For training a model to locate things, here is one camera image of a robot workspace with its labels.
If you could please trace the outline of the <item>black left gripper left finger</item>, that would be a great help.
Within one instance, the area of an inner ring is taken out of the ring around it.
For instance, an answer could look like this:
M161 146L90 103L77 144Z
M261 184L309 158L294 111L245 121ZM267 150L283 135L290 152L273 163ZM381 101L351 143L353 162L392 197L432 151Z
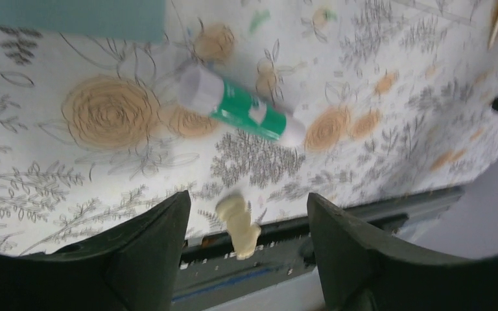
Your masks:
M0 255L0 310L168 310L191 199L177 192L51 254Z

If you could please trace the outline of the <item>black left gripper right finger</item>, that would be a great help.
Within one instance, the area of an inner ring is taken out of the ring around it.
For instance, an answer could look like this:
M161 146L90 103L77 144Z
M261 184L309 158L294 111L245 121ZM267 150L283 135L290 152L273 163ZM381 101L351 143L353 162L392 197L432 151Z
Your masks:
M466 259L411 244L316 193L307 213L329 310L498 310L498 255Z

